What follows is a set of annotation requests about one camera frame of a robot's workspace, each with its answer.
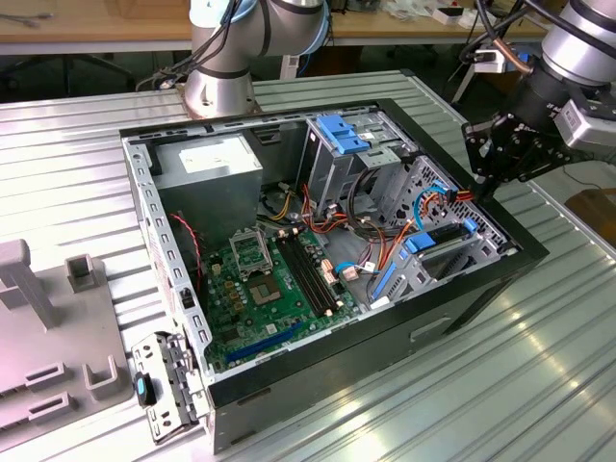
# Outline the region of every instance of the aluminum table surface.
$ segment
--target aluminum table surface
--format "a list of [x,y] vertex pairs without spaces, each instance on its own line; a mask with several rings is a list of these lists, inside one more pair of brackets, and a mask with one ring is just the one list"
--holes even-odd
[[[462,118],[414,77],[378,72],[255,89],[266,110],[394,98],[468,167]],[[26,239],[34,270],[83,252],[102,258],[126,351],[169,321],[117,130],[186,118],[173,90],[0,106],[0,239]],[[155,447],[132,397],[0,460],[614,460],[614,261],[533,189],[514,184],[498,198],[550,251],[540,267],[471,325],[295,418],[214,457],[200,428]]]

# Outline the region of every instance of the ram slot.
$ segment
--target ram slot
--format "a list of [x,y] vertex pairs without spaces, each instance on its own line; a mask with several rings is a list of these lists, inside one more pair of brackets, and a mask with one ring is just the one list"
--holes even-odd
[[278,249],[287,262],[295,282],[308,298],[315,316],[320,318],[327,310],[336,311],[338,309],[336,300],[308,258],[303,245],[297,239],[289,238],[278,241]]

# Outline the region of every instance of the metal bracket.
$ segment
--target metal bracket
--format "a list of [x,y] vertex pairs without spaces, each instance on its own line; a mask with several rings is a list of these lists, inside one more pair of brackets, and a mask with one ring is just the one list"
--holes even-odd
[[193,355],[180,335],[152,334],[133,346],[137,369],[154,388],[154,404],[146,408],[152,438],[161,444],[199,423],[210,412]]

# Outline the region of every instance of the connector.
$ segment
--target connector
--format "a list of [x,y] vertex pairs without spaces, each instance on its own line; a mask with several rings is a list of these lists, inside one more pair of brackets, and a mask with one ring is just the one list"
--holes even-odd
[[355,279],[359,279],[359,274],[357,274],[355,267],[345,268],[340,271],[340,274],[345,281],[354,281]]
[[447,190],[445,191],[445,199],[449,205],[455,202],[455,199],[458,198],[458,190]]
[[332,286],[338,282],[338,278],[334,275],[334,267],[326,258],[321,261],[321,270],[323,271],[323,278],[327,284]]

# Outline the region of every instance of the red cable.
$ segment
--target red cable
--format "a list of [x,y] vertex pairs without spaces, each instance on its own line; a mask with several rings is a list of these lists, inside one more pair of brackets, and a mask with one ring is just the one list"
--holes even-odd
[[192,237],[192,243],[194,244],[194,251],[196,252],[196,292],[201,292],[201,252],[199,251],[199,244],[196,241],[196,235],[194,234],[191,226],[186,221],[174,214],[169,214],[172,218],[177,219],[188,230]]

